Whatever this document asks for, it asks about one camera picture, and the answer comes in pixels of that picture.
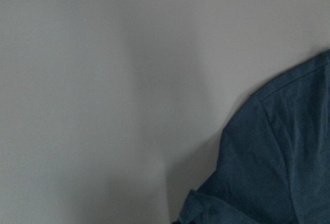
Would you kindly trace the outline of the black printed t-shirt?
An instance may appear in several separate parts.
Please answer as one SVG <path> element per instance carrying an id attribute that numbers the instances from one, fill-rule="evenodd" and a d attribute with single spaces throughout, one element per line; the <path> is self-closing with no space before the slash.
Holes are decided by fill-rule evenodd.
<path id="1" fill-rule="evenodd" d="M 222 131 L 178 223 L 329 223 L 329 51 L 275 77 Z"/>

